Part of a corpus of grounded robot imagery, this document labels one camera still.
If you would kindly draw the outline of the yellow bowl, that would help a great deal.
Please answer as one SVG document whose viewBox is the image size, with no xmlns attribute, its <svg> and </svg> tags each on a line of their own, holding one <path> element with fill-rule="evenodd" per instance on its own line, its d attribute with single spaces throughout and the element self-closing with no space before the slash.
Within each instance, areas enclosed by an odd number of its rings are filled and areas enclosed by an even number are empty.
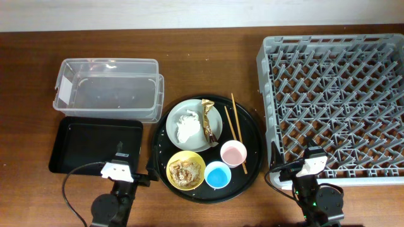
<svg viewBox="0 0 404 227">
<path fill-rule="evenodd" d="M 167 163 L 166 176 L 172 186 L 179 190 L 194 190 L 205 180 L 206 164 L 203 158 L 193 151 L 180 151 Z"/>
</svg>

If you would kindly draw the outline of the food scraps with rice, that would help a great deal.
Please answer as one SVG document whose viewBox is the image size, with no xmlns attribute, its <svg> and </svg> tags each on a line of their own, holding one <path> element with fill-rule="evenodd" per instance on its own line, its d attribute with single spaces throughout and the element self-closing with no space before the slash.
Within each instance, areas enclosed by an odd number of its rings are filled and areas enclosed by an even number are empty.
<svg viewBox="0 0 404 227">
<path fill-rule="evenodd" d="M 194 187 L 200 181 L 201 165 L 192 160 L 177 160 L 169 165 L 173 181 L 180 187 Z"/>
</svg>

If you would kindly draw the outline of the pink cup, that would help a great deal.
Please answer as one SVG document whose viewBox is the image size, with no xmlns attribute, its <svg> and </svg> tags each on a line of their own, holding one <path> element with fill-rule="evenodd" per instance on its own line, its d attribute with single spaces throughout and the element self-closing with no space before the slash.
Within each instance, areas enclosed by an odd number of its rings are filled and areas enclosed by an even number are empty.
<svg viewBox="0 0 404 227">
<path fill-rule="evenodd" d="M 220 157 L 229 168 L 235 168 L 245 162 L 247 149 L 241 142 L 230 140 L 220 148 Z"/>
</svg>

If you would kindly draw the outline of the grey plate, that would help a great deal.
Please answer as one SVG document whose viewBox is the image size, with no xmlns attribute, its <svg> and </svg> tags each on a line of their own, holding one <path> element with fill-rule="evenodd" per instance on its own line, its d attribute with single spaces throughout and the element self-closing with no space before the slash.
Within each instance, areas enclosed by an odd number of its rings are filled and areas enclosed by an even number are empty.
<svg viewBox="0 0 404 227">
<path fill-rule="evenodd" d="M 201 99 L 185 100 L 177 104 L 168 114 L 165 126 L 170 141 L 179 149 L 201 152 L 218 145 L 222 133 L 222 117 L 215 107 L 208 113 L 210 129 L 217 142 L 209 143 L 203 128 Z"/>
</svg>

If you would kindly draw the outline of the white napkin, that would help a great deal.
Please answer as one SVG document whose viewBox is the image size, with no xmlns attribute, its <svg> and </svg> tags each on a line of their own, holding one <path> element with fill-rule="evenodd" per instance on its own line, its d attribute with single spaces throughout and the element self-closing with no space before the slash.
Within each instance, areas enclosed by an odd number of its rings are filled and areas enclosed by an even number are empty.
<svg viewBox="0 0 404 227">
<path fill-rule="evenodd" d="M 181 144 L 185 143 L 191 136 L 197 134 L 201 128 L 199 115 L 192 110 L 187 110 L 186 115 L 181 115 L 176 125 L 177 139 Z"/>
</svg>

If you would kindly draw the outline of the blue cup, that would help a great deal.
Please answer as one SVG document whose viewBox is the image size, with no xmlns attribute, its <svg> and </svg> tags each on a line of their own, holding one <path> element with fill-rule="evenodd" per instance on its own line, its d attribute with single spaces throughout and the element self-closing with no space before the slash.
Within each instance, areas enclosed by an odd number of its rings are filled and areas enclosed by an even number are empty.
<svg viewBox="0 0 404 227">
<path fill-rule="evenodd" d="M 226 187 L 232 178 L 230 168 L 221 161 L 209 163 L 204 172 L 205 182 L 213 189 Z"/>
</svg>

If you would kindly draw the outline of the gold foil wrapper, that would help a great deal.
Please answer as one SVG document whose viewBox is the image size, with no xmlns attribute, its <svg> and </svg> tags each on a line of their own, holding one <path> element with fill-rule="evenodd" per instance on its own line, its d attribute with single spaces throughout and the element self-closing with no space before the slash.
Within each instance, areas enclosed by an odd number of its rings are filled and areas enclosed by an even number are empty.
<svg viewBox="0 0 404 227">
<path fill-rule="evenodd" d="M 215 147 L 218 145 L 218 142 L 217 142 L 216 136 L 214 135 L 214 133 L 210 127 L 210 121 L 208 119 L 208 113 L 211 110 L 211 108 L 214 106 L 214 102 L 211 100 L 202 99 L 201 104 L 203 107 L 203 132 L 204 132 L 206 141 L 208 142 L 208 145 L 210 147 Z"/>
</svg>

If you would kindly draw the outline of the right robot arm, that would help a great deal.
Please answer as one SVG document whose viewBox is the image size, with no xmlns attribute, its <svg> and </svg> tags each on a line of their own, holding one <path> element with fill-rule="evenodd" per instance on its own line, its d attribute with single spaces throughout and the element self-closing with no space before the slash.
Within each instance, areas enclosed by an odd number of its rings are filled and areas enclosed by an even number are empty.
<svg viewBox="0 0 404 227">
<path fill-rule="evenodd" d="M 326 167 L 328 154 L 312 137 L 306 137 L 305 141 L 307 146 L 303 157 L 290 163 L 274 162 L 266 173 L 279 173 L 279 179 L 290 180 L 292 194 L 282 192 L 269 180 L 266 183 L 300 207 L 304 221 L 298 223 L 298 226 L 339 226 L 344 218 L 344 191 L 337 185 L 317 181 L 316 176 Z"/>
</svg>

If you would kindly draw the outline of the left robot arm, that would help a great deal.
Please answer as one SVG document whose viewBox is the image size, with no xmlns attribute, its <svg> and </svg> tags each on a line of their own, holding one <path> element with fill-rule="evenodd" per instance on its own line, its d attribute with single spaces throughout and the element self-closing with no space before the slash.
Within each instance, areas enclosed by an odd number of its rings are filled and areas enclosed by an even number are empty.
<svg viewBox="0 0 404 227">
<path fill-rule="evenodd" d="M 121 160 L 108 161 L 102 167 L 101 177 L 112 180 L 114 184 L 110 193 L 93 201 L 91 227 L 126 226 L 137 188 L 149 187 L 152 181 L 158 181 L 154 154 L 146 164 L 147 174 L 132 173 L 128 159 L 123 156 Z"/>
</svg>

